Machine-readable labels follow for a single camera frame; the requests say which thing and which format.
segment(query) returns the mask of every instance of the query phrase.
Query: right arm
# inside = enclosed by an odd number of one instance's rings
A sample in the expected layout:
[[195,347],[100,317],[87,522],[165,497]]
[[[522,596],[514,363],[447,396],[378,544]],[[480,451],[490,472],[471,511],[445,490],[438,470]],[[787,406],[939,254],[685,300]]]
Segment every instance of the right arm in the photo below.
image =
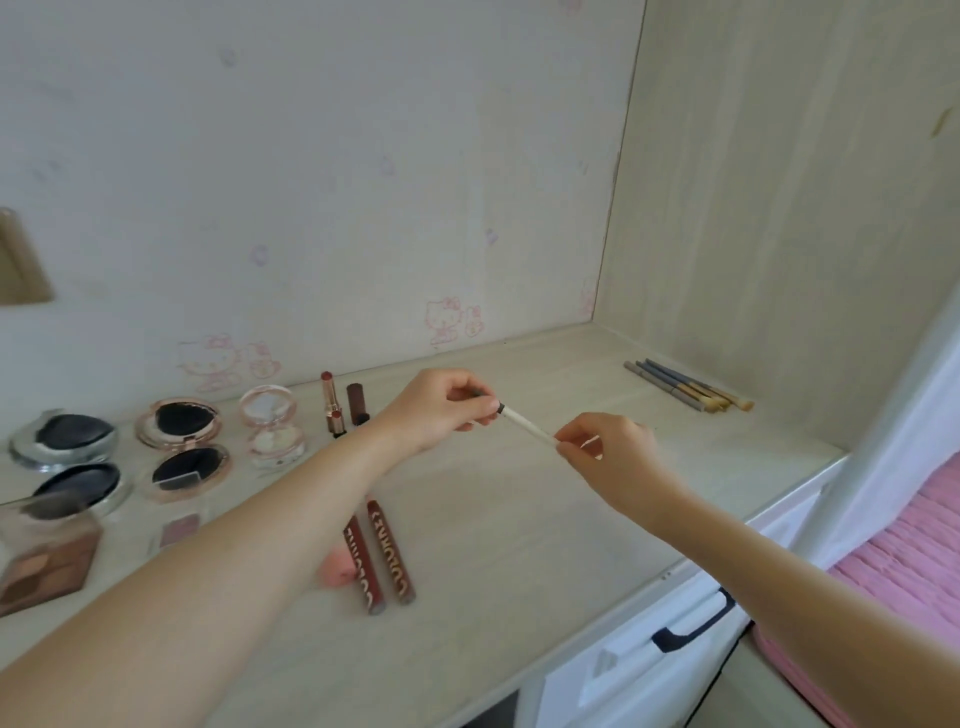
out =
[[587,413],[557,439],[593,490],[723,584],[857,725],[957,724],[960,656],[696,496],[647,427]]

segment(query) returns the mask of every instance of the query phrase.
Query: white makeup brush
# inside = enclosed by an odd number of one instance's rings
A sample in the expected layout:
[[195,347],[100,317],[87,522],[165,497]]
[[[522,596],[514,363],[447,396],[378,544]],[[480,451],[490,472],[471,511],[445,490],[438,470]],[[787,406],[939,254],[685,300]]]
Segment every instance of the white makeup brush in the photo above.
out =
[[[473,394],[476,395],[477,397],[485,397],[487,395],[486,392],[481,392],[479,389],[474,389]],[[523,427],[523,429],[525,429],[527,432],[529,432],[531,435],[536,437],[538,440],[540,440],[542,443],[549,446],[550,448],[555,449],[556,446],[560,444],[560,440],[555,438],[553,435],[547,434],[546,432],[541,430],[539,427],[534,425],[532,422],[530,422],[523,415],[521,415],[519,412],[517,412],[514,409],[511,409],[503,402],[500,403],[500,408],[496,410],[496,413],[498,415],[503,415],[508,420],[510,420],[510,422],[514,423],[514,425]]]

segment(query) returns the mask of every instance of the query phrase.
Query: lipstick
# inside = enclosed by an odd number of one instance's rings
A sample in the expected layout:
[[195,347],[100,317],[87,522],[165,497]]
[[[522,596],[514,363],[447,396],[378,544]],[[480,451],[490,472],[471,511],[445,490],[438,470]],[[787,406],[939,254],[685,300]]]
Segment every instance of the lipstick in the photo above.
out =
[[326,402],[326,428],[333,432],[333,413],[340,410],[340,403],[337,401],[337,390],[333,386],[333,374],[324,372],[320,375],[320,382],[324,388],[324,401]]
[[344,538],[347,539],[347,547],[357,567],[357,581],[360,582],[360,589],[363,590],[363,596],[367,600],[367,614],[378,615],[387,608],[387,602],[383,598],[383,590],[380,589],[380,582],[373,570],[373,561],[367,549],[367,542],[364,541],[363,534],[360,532],[360,521],[355,515],[350,518],[350,522],[344,529]]
[[373,526],[373,532],[376,534],[376,540],[380,543],[380,551],[390,569],[390,576],[394,580],[394,591],[400,604],[409,604],[417,598],[417,592],[414,589],[414,583],[410,579],[410,572],[403,563],[403,557],[400,556],[400,548],[396,545],[394,532],[390,530],[390,524],[383,513],[383,508],[376,499],[367,498],[367,515],[370,516],[370,523]]

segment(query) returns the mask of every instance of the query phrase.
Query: right hand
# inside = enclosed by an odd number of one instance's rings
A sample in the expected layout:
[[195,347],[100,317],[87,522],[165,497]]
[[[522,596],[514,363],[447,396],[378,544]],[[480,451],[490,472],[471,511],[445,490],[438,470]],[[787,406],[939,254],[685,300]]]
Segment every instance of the right hand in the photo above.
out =
[[655,535],[689,496],[660,461],[654,433],[645,425],[585,412],[561,427],[556,438],[557,452],[603,500]]

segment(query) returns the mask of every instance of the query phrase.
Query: compact case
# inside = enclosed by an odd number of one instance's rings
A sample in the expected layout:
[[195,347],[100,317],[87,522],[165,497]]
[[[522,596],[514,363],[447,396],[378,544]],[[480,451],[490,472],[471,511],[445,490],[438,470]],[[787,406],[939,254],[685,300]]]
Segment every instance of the compact case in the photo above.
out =
[[102,463],[117,446],[116,427],[97,417],[49,409],[18,429],[8,445],[14,462],[41,473]]
[[142,478],[150,500],[168,503],[209,491],[229,473],[229,451],[211,441],[220,433],[220,411],[209,402],[173,398],[154,402],[137,418],[137,439],[168,454]]
[[247,452],[257,468],[282,468],[303,455],[303,430],[293,424],[297,401],[286,387],[265,384],[240,398],[240,419],[253,427]]
[[55,473],[34,496],[73,491],[78,502],[102,518],[130,494],[132,485],[107,462],[117,446],[117,430],[89,415],[44,412],[10,439],[14,462],[41,473]]

